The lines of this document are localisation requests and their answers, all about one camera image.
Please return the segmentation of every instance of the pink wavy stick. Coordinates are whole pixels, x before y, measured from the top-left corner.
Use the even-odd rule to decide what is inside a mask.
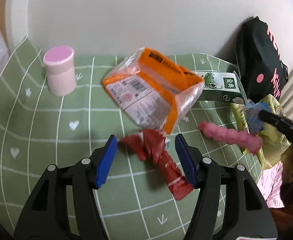
[[[245,147],[252,154],[257,154],[263,145],[263,139],[260,136],[253,136],[246,131],[227,129],[212,122],[203,121],[198,128],[207,138],[218,142],[226,142],[229,145],[236,144],[239,147]]]

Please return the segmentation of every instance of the red candy wrapper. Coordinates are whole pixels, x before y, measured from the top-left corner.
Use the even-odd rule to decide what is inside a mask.
[[[177,167],[165,148],[165,137],[155,130],[142,130],[140,135],[124,137],[120,143],[127,144],[141,161],[152,159],[164,177],[175,200],[181,200],[194,190]]]

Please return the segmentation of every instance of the blue plastic wrapper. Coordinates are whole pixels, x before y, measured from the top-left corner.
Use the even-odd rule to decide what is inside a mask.
[[[253,135],[256,135],[258,132],[264,129],[264,122],[259,118],[259,113],[261,110],[270,112],[267,104],[261,102],[254,104],[252,101],[249,101],[244,108],[244,115],[249,131]]]

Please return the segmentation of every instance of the checkered tablecloth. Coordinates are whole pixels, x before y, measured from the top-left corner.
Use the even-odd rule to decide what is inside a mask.
[[[51,94],[37,47],[28,39],[14,51],[0,77],[0,222],[12,233],[21,210],[45,168],[54,163],[71,166],[111,134],[122,138],[139,127],[105,93],[103,77],[123,57],[76,57],[77,88],[64,97]],[[170,56],[190,70],[226,72],[234,67],[205,54]],[[200,121],[235,127],[229,105],[198,101],[168,138],[169,153],[178,163],[174,138],[183,133],[221,165],[246,166],[255,181],[261,174],[257,157],[243,156],[235,145],[221,145],[204,138],[197,130]],[[77,233],[72,188],[67,187],[69,221]],[[130,151],[118,149],[106,183],[94,191],[102,222],[111,240],[182,240],[198,197],[194,190],[175,201],[159,171],[142,163]],[[225,187],[221,187],[216,230],[224,215]]]

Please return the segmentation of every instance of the metal screw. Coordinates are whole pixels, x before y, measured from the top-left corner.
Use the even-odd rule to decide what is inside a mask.
[[[245,167],[244,167],[244,165],[242,165],[242,164],[237,165],[236,168],[237,168],[239,171],[244,171],[244,170],[245,170]]]
[[[87,165],[91,162],[91,160],[89,158],[84,158],[82,159],[81,163],[84,164],[84,165]]]
[[[211,160],[209,157],[204,157],[204,158],[203,158],[203,162],[204,162],[205,164],[210,164],[210,163],[212,162],[212,160]]]
[[[48,166],[48,171],[54,171],[55,170],[55,165],[51,164]]]

